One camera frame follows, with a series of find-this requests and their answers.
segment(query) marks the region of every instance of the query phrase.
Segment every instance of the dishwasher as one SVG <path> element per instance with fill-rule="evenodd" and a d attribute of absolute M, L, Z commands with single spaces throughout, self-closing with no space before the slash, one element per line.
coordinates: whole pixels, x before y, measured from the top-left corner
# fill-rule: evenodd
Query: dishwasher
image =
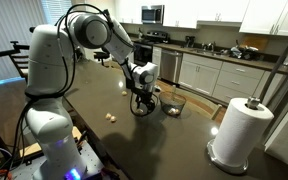
<path fill-rule="evenodd" d="M 162 50 L 160 78 L 178 84 L 182 65 L 183 53 Z"/>

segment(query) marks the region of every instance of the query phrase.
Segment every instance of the dark table surface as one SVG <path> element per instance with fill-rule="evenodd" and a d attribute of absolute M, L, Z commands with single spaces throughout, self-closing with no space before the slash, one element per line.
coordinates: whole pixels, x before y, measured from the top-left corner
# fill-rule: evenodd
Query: dark table surface
<path fill-rule="evenodd" d="M 288 165 L 254 148 L 246 175 L 215 167 L 206 151 L 218 124 L 185 108 L 178 118 L 158 105 L 144 118 L 130 112 L 125 77 L 93 62 L 79 63 L 66 99 L 104 145 L 112 159 L 133 179 L 288 179 Z M 110 123 L 105 115 L 117 117 Z"/>

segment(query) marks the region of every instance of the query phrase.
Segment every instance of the metal pole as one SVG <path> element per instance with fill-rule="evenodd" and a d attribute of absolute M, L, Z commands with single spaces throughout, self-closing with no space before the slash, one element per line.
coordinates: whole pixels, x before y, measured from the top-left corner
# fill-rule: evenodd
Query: metal pole
<path fill-rule="evenodd" d="M 270 86 L 270 84 L 271 84 L 271 82 L 272 82 L 272 80 L 273 80 L 273 78 L 274 78 L 274 76 L 275 76 L 278 68 L 279 68 L 280 65 L 284 62 L 287 54 L 288 54 L 288 44 L 287 44 L 286 49 L 285 49 L 284 52 L 282 53 L 282 55 L 281 55 L 281 56 L 279 57 L 279 59 L 277 60 L 274 68 L 273 68 L 272 71 L 271 71 L 271 74 L 269 75 L 269 77 L 268 77 L 268 79 L 267 79 L 267 81 L 266 81 L 266 83 L 265 83 L 265 85 L 264 85 L 264 87 L 263 87 L 263 91 L 262 91 L 262 93 L 261 93 L 261 95 L 260 95 L 260 97 L 259 97 L 259 99 L 260 99 L 261 102 L 263 101 L 263 99 L 264 99 L 264 97 L 265 97 L 265 94 L 266 94 L 266 92 L 267 92 L 267 90 L 268 90 L 268 88 L 269 88 L 269 86 Z"/>

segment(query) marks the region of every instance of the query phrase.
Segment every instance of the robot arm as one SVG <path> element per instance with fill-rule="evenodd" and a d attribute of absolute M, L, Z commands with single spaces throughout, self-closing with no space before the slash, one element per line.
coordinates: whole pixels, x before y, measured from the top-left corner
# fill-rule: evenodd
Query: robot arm
<path fill-rule="evenodd" d="M 70 116 L 62 106 L 62 96 L 74 80 L 76 60 L 72 62 L 72 57 L 75 59 L 74 51 L 77 46 L 89 49 L 105 47 L 117 59 L 126 78 L 137 83 L 131 89 L 137 95 L 137 108 L 144 105 L 146 112 L 133 114 L 148 115 L 155 108 L 152 95 L 157 79 L 157 66 L 148 63 L 144 67 L 138 67 L 128 62 L 127 55 L 133 50 L 132 42 L 122 26 L 108 13 L 70 13 L 72 8 L 57 26 L 39 25 L 32 35 L 25 90 L 29 102 L 21 113 L 17 129 L 21 127 L 20 122 L 25 116 L 46 157 L 46 161 L 34 173 L 33 179 L 61 179 L 72 170 L 82 177 L 88 169 L 76 149 L 71 134 L 73 124 Z"/>
<path fill-rule="evenodd" d="M 128 81 L 133 82 L 130 84 L 132 92 L 137 95 L 137 108 L 143 104 L 146 114 L 149 114 L 155 108 L 152 95 L 157 79 L 157 66 L 148 63 L 140 67 L 130 63 L 127 55 L 134 49 L 132 41 L 119 22 L 110 17 L 108 11 L 105 14 L 106 18 L 92 13 L 72 13 L 68 17 L 67 33 L 71 35 L 73 43 L 80 47 L 96 49 L 104 46 L 122 67 Z"/>

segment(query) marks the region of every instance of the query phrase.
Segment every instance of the paper towel roll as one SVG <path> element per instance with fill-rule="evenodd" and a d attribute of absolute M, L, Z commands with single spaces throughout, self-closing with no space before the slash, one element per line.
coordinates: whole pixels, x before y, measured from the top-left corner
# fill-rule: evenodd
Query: paper towel roll
<path fill-rule="evenodd" d="M 231 167 L 244 164 L 274 115 L 264 105 L 257 110 L 246 107 L 247 99 L 230 101 L 219 132 L 214 140 L 213 152 L 222 163 Z"/>

